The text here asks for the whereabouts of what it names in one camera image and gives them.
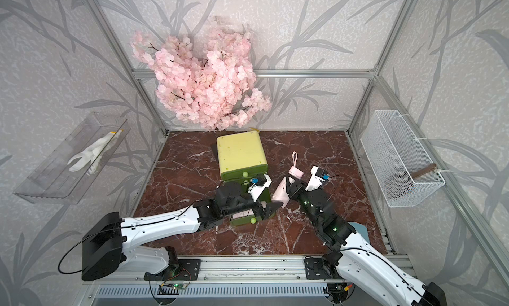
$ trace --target pink water bottle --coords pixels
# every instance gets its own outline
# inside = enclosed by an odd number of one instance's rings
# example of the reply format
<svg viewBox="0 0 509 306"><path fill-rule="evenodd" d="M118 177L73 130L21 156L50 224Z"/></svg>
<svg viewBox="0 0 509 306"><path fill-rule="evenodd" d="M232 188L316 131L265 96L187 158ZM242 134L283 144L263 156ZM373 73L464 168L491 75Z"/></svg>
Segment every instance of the pink water bottle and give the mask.
<svg viewBox="0 0 509 306"><path fill-rule="evenodd" d="M288 173L298 179L302 178L302 175L304 174L301 170L296 168L297 163L297 153L294 151L292 153L292 159L293 159L293 166L288 170ZM295 180L291 177L288 178L290 183L294 183ZM283 202L283 208L286 207L286 204L289 201L288 194L286 193L286 179L283 177L283 180L279 183L277 186L276 191L274 192L274 195L272 195L272 201L280 201Z"/></svg>

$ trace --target white glove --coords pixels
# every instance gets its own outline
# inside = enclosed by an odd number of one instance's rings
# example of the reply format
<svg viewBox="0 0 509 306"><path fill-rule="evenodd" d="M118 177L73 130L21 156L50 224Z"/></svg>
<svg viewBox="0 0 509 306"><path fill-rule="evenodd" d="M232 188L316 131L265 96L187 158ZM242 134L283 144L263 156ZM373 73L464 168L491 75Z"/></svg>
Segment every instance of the white glove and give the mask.
<svg viewBox="0 0 509 306"><path fill-rule="evenodd" d="M98 169L99 169L99 163L101 163L101 158L104 156L104 153L108 150L110 150L111 148L113 148L113 146L115 145L115 141L117 141L117 139L119 138L120 136L120 133L124 131L123 129L120 129L114 136L113 138L109 141L109 143L106 145L106 147L103 149L103 151L99 154L99 156L97 157L97 159L95 161L92 161L92 165L90 166L90 168L88 169L88 171L86 172L87 175L91 176L91 175L95 175L97 172L98 172Z"/></svg>
<svg viewBox="0 0 509 306"><path fill-rule="evenodd" d="M101 151L104 149L104 147L110 142L110 140L115 136L117 132L116 131L110 131L107 133L104 137L99 138L96 140L93 144L86 147L85 150L83 150L80 153L75 154L67 164L71 163L74 159L81 158L77 163L75 163L71 168L69 168L69 171L79 171L83 167L85 167L88 163L94 162L94 160L99 156Z"/></svg>

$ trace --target black cable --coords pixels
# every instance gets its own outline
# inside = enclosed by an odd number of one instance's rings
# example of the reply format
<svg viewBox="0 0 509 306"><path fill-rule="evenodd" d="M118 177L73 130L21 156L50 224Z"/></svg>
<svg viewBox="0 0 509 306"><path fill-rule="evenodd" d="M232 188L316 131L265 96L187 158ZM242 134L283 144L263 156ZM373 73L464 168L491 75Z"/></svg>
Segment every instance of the black cable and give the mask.
<svg viewBox="0 0 509 306"><path fill-rule="evenodd" d="M339 252L342 252L342 251L349 251L349 250L359 250L359 251L364 251L364 252L367 252L368 255L374 255L376 256L377 258L379 258L381 261L383 261L385 264L387 264L387 266L389 266L393 271L394 273L396 273L402 280L403 280L403 283L407 284L417 295L419 295L421 297L421 299L425 300L426 303L430 304L431 306L434 306L432 303L430 303L427 299L425 299L421 294L419 294L419 292L417 292L411 285L410 283L408 283L405 278L403 276L401 276L399 274L398 271L396 271L387 261L385 261L383 258L379 257L378 255L376 255L375 253L373 252L369 252L368 250L364 250L363 248L359 248L359 247L349 247L349 248L344 248L342 250L340 250Z"/></svg>
<svg viewBox="0 0 509 306"><path fill-rule="evenodd" d="M152 295L152 297L154 298L154 300L156 301L156 303L157 303L158 305L161 305L161 303L157 302L156 297L154 296L154 292L152 292L152 286L150 286L150 275L149 275L149 290L150 290L150 294Z"/></svg>
<svg viewBox="0 0 509 306"><path fill-rule="evenodd" d="M84 271L85 269L81 269L79 271L73 271L73 272L64 272L60 269L60 266L62 265L62 262L64 260L64 258L67 256L67 254L69 254L75 247L79 246L80 244L82 244L83 242L85 242L86 240L90 239L91 237L94 237L96 235L98 235L99 233L104 233L104 232L108 232L108 231L113 231L113 230L120 230L120 229L127 229L127 228L137 228L139 226L149 226L149 225L152 225L152 224L156 224L156 223L161 223L161 222L166 222L166 221L170 221L170 220L173 220L179 216L181 216L182 214L186 213L186 211L193 206L193 204L196 202L193 201L193 203L191 203L190 206L188 206L184 212L182 212L181 214L179 215L176 215L176 216L173 216L169 219L166 219L166 220L162 220L162 221L156 221L156 222L150 222L150 223L145 223L145 224L140 224L140 225L137 225L137 226L120 226L120 227L117 227L117 228L111 228L111 229L107 229L107 230L102 230L102 231L99 231L97 233L94 233L92 235L89 235L87 236L86 238L82 239L80 242L76 243L75 245L73 245L72 248L70 248L67 252L65 252L64 256L62 256L62 258L60 259L59 261L59 264L58 264L58 267L57 267L57 270L59 271L60 274L65 274L65 275L68 275L68 274L76 274L76 273L79 273L79 272L82 272Z"/></svg>

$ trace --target vent grille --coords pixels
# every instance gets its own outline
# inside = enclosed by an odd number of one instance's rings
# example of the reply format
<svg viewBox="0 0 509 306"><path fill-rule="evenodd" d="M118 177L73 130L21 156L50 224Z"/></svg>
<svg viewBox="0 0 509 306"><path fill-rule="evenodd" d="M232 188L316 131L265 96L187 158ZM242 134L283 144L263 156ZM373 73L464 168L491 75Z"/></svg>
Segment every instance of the vent grille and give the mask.
<svg viewBox="0 0 509 306"><path fill-rule="evenodd" d="M185 290L164 288L175 297L313 297L325 296L322 283L305 284L190 284ZM157 286L152 286L157 296ZM148 284L101 285L96 298L151 297Z"/></svg>

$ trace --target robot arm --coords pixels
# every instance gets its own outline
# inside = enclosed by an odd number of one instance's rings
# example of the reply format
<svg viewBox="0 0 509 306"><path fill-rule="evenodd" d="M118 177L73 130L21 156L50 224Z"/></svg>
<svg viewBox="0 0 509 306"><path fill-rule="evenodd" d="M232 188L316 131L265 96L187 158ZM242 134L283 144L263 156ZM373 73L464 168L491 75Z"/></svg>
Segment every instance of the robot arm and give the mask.
<svg viewBox="0 0 509 306"><path fill-rule="evenodd" d="M330 196L322 188L329 178L327 171L313 167L311 174L307 186L287 174L287 193L299 202L317 236L332 251L322 257L324 271L330 278L346 279L382 305L447 305L443 290L436 284L426 286L406 274L335 213L332 202L328 202Z"/></svg>
<svg viewBox="0 0 509 306"><path fill-rule="evenodd" d="M267 219L283 203L261 203L258 198L271 184L268 175L247 182L247 192L237 182L226 182L216 189L213 199L195 201L190 206L163 214L120 219L118 212L106 214L82 240L81 279L93 281L114 271L146 271L171 276L178 263L173 248L141 246L168 236L210 229L235 213L252 210Z"/></svg>
<svg viewBox="0 0 509 306"><path fill-rule="evenodd" d="M436 284L425 286L404 273L334 212L332 202L328 202L330 196L322 188L329 179L327 171L313 167L311 173L308 184L287 174L286 191L290 199L299 202L317 236L332 251L321 258L328 277L344 278L358 285L382 305L447 306L444 292ZM81 278L93 281L117 269L162 274L163 279L173 277L179 267L173 248L140 245L213 228L224 217L246 210L266 219L281 207L282 202L263 206L258 201L271 183L268 175L249 183L247 193L242 192L239 183L227 182L217 188L213 199L196 201L187 208L164 214L125 219L120 219L118 212L106 214L84 236Z"/></svg>

